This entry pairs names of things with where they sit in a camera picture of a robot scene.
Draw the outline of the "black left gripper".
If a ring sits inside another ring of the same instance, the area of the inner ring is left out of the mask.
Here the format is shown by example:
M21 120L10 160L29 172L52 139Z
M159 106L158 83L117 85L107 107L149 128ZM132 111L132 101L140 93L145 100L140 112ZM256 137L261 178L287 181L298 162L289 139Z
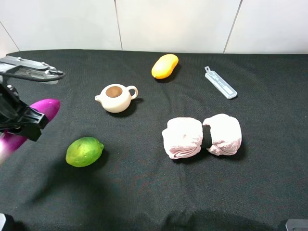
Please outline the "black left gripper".
M37 141L48 124L44 113L26 106L14 87L0 85L0 130L16 129L16 134Z

